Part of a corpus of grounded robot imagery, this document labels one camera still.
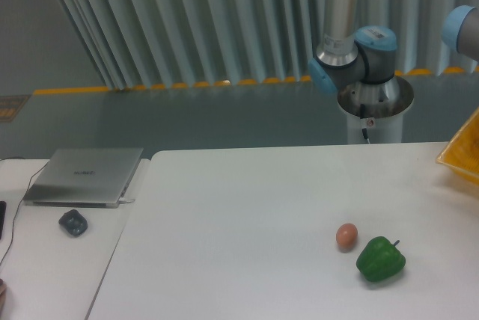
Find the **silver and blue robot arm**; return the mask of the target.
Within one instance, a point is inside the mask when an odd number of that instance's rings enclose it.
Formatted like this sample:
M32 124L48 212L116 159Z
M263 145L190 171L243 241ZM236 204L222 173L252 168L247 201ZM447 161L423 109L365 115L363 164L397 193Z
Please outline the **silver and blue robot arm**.
M443 71L451 53L478 60L478 0L370 0L399 24L357 22L359 0L326 0L323 32L309 72L336 92L356 82L386 83L399 66Z

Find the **person's hand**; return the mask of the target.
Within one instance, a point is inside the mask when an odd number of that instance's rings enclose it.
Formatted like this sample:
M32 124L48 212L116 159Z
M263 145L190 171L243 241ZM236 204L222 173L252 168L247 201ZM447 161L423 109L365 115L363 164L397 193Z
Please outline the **person's hand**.
M7 284L6 282L3 281L3 279L0 279L0 312L4 308L6 296L7 296Z

